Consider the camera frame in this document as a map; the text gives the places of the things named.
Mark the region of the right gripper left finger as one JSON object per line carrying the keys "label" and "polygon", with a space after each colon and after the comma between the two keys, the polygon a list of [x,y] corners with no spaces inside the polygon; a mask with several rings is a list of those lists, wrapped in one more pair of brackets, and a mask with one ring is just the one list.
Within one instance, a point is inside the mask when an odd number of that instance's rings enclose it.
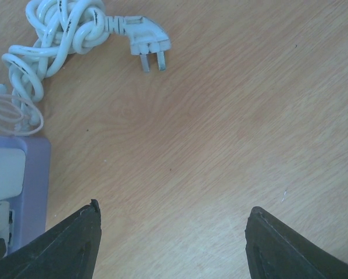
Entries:
{"label": "right gripper left finger", "polygon": [[92,278],[101,242],[93,199],[38,238],[0,260],[0,278]]}

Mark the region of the purple power strip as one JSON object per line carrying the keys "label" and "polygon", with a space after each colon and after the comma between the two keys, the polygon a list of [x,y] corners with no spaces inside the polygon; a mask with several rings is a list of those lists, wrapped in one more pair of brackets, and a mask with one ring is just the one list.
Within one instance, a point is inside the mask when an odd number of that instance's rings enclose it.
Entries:
{"label": "purple power strip", "polygon": [[21,194],[1,200],[10,207],[8,244],[0,238],[9,255],[45,232],[51,144],[43,137],[0,136],[0,148],[21,149],[26,155]]}

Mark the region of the small white charger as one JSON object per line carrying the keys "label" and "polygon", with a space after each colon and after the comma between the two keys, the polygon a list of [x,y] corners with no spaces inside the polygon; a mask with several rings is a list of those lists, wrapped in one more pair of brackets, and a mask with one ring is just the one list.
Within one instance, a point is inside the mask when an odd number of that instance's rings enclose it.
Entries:
{"label": "small white charger", "polygon": [[21,194],[25,163],[21,149],[0,148],[0,201]]}

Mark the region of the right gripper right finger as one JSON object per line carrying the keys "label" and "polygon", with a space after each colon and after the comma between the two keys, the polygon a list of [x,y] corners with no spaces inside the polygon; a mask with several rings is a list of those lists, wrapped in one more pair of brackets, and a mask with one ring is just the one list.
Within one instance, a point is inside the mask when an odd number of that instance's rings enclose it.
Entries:
{"label": "right gripper right finger", "polygon": [[322,250],[259,206],[247,220],[251,278],[348,278],[348,264]]}

